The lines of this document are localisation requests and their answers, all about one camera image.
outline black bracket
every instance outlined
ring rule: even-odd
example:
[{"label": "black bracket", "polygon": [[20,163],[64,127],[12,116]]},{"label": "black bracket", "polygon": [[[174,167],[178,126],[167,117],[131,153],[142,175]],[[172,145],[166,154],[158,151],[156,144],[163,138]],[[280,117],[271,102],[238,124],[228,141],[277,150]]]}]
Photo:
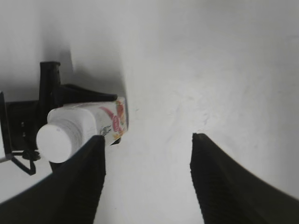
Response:
[{"label": "black bracket", "polygon": [[[50,110],[71,103],[109,102],[117,99],[116,94],[99,93],[72,84],[61,84],[59,66],[59,62],[40,63],[40,90],[37,101],[5,102],[3,92],[0,93],[0,120],[6,155],[4,161],[11,160],[29,175],[36,173],[34,161],[40,159],[36,135],[47,123]],[[16,156],[29,160],[30,168],[23,165]]]}]

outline white tabletop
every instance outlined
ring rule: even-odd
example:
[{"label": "white tabletop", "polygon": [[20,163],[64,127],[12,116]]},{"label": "white tabletop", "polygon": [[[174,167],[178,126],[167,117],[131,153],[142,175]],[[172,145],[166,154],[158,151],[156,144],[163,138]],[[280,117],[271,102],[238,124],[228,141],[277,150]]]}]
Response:
[{"label": "white tabletop", "polygon": [[[92,90],[121,93],[124,82],[130,130],[107,148],[95,223],[202,223],[189,169],[193,132],[299,198],[298,6],[2,0],[0,89],[8,100],[37,99],[45,60],[63,63],[64,82]],[[0,199],[49,173],[45,160],[32,177],[0,164]]]}]

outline white bottle cap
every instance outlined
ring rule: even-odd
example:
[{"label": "white bottle cap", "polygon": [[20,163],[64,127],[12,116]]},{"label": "white bottle cap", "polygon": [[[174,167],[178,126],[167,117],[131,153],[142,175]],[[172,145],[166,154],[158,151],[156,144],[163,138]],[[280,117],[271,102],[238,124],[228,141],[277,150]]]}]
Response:
[{"label": "white bottle cap", "polygon": [[67,161],[81,147],[82,134],[66,119],[59,119],[43,126],[36,136],[40,154],[50,162]]}]

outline product label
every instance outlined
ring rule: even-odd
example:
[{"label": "product label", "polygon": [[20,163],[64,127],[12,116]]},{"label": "product label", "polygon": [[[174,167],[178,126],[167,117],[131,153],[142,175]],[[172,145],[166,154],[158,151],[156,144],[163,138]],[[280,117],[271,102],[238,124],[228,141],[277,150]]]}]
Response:
[{"label": "product label", "polygon": [[52,110],[51,117],[60,119],[77,119],[78,126],[83,133],[83,142],[87,142],[93,135],[105,137],[106,145],[118,140],[128,129],[125,98],[117,98],[114,102],[90,102],[65,105]]}]

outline plastic bottle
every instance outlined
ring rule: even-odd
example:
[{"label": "plastic bottle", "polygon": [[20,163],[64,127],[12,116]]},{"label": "plastic bottle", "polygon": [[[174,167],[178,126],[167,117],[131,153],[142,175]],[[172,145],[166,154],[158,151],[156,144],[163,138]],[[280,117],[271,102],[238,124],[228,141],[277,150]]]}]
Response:
[{"label": "plastic bottle", "polygon": [[39,152],[47,160],[61,163],[74,155],[94,135],[103,135],[106,146],[127,130],[125,98],[114,102],[66,105],[49,112],[48,123],[36,137]]}]

